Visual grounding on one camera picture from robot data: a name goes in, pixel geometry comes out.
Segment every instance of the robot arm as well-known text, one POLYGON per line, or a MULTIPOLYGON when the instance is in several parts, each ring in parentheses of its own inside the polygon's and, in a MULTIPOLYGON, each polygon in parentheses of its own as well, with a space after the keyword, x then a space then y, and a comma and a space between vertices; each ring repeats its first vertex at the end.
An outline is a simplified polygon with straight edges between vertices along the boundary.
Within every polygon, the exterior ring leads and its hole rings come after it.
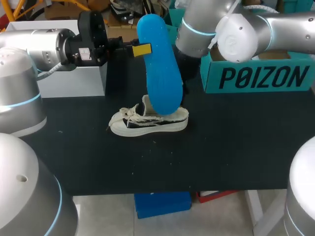
POLYGON ((179 65, 198 61, 216 42, 236 63, 268 50, 315 54, 314 18, 315 12, 255 15, 239 0, 192 0, 176 40, 179 65))

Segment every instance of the black table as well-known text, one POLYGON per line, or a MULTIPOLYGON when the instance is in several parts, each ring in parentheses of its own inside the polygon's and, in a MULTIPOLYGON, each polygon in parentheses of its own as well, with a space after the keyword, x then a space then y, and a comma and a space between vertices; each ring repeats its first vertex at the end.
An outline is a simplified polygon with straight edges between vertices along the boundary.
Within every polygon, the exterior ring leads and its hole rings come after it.
POLYGON ((311 91, 205 94, 188 83, 189 125, 137 138, 106 131, 146 93, 142 58, 117 55, 105 97, 44 99, 48 121, 24 137, 71 195, 286 188, 291 161, 315 136, 311 91))

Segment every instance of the canvas shoe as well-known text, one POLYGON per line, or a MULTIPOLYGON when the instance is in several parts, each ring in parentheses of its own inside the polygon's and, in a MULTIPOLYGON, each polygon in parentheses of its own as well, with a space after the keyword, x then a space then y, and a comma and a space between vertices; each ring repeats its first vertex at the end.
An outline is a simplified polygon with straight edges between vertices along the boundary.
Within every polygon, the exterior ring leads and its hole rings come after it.
POLYGON ((179 107, 176 112, 162 116, 157 114, 150 103, 149 96, 142 97, 142 104, 132 108, 121 108, 109 121, 113 133, 136 137, 153 132, 176 132, 186 128, 189 112, 179 107))

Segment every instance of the white floor tile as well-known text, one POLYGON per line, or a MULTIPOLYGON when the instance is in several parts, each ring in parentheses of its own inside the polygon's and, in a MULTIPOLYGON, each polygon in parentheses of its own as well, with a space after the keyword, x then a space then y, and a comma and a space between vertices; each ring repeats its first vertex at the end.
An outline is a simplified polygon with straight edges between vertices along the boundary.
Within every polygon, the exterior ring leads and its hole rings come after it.
POLYGON ((73 199, 81 205, 77 236, 133 236, 133 194, 73 199))
POLYGON ((135 236, 252 236, 243 192, 163 216, 138 219, 135 213, 134 219, 135 236))

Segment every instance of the blue box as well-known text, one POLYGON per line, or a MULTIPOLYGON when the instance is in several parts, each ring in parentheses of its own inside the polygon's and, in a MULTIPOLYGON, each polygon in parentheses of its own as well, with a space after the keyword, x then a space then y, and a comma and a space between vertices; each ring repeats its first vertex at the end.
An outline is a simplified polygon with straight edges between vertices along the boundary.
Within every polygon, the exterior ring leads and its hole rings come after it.
POLYGON ((135 194, 134 202, 139 219, 189 210, 191 207, 189 192, 135 194))
POLYGON ((283 13, 310 11, 313 0, 283 0, 283 13))
POLYGON ((288 52, 291 58, 244 63, 223 60, 218 49, 211 55, 203 57, 200 66, 206 93, 305 91, 314 81, 315 62, 306 54, 288 52))

